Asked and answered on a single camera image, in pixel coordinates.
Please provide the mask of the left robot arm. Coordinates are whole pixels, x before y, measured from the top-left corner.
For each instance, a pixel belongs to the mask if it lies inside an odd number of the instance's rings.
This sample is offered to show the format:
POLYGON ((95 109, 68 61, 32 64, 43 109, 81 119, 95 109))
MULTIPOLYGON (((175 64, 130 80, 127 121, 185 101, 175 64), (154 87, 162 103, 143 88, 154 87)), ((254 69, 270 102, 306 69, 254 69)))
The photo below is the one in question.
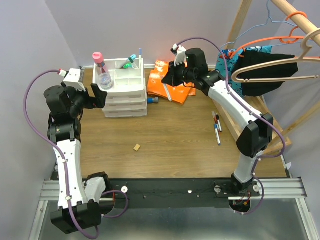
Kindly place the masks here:
POLYGON ((105 172, 82 178, 80 115, 84 109, 104 108, 108 95, 97 84, 91 84, 91 88, 93 96, 87 88, 77 90, 63 83, 43 94, 50 110, 47 137, 53 144, 59 180, 58 209, 50 214, 50 220, 65 234, 99 226, 100 198, 111 191, 105 172))

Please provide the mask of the red white pen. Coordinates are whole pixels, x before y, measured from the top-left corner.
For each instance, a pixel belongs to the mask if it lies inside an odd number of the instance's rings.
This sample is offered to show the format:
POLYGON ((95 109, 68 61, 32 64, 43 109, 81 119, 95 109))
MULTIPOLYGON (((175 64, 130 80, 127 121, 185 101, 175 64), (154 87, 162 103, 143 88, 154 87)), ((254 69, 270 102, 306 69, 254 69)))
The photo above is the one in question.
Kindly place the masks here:
POLYGON ((216 113, 214 111, 212 111, 211 113, 212 113, 212 116, 213 116, 215 124, 218 125, 218 120, 216 118, 216 113))

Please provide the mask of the pink cap pen tube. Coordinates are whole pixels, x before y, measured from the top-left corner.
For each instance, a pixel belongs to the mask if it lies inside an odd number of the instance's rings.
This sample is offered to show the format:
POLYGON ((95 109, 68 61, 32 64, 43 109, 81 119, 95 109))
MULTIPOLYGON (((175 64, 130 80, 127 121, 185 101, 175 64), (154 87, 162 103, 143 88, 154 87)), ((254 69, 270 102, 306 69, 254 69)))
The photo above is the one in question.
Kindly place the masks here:
POLYGON ((97 69, 99 70, 99 73, 108 73, 109 70, 104 62, 104 56, 101 52, 94 52, 92 54, 92 58, 94 60, 94 63, 97 67, 97 69))

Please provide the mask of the tan eraser block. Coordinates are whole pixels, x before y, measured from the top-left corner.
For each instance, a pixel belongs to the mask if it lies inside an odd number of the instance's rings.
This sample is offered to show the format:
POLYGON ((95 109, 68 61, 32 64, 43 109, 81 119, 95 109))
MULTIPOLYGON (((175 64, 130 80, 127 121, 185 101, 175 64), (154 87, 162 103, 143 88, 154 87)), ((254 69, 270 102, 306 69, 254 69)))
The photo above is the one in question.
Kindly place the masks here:
POLYGON ((133 149, 137 152, 137 151, 140 149, 140 147, 141 147, 141 146, 140 146, 139 144, 136 144, 133 149))

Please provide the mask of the green white pen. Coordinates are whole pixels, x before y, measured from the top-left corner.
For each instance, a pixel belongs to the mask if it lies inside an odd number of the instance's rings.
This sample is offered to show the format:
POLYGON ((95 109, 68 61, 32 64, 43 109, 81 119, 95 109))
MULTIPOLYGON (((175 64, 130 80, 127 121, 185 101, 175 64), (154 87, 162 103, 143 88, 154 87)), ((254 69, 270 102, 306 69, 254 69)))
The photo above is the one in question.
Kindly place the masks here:
POLYGON ((139 63, 139 68, 142 69, 142 48, 139 48, 138 63, 139 63))

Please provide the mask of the clear paperclip jar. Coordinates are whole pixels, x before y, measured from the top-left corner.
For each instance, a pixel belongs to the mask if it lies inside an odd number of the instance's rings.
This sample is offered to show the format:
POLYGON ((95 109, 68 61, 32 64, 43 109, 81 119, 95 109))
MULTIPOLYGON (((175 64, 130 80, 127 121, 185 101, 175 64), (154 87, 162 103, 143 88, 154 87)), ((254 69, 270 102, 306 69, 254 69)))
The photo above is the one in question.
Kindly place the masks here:
POLYGON ((108 72, 103 72, 98 76, 98 83, 104 90, 109 90, 113 86, 112 76, 108 72))

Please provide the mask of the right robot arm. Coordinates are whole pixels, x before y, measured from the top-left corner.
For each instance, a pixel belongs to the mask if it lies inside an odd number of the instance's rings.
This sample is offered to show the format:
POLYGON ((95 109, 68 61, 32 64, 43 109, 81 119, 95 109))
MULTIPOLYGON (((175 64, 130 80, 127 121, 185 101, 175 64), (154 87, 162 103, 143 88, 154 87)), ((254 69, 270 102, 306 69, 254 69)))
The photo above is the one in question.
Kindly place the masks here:
POLYGON ((193 84, 194 88, 219 103, 240 126, 242 132, 236 141, 240 156, 230 178, 230 191, 241 196, 252 184, 258 158, 271 142, 274 118, 250 106, 230 88, 228 80, 218 71, 209 70, 205 53, 200 48, 186 50, 181 45, 174 45, 171 52, 175 59, 169 63, 162 83, 172 87, 193 84))

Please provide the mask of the green black highlighter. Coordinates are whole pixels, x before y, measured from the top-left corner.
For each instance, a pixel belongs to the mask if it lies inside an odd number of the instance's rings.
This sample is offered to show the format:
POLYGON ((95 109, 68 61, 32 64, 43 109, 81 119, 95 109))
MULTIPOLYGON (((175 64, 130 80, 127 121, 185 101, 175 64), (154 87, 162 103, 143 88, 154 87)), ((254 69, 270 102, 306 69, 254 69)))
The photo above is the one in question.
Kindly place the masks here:
POLYGON ((131 63, 127 63, 123 66, 123 69, 131 69, 131 68, 133 68, 131 63))

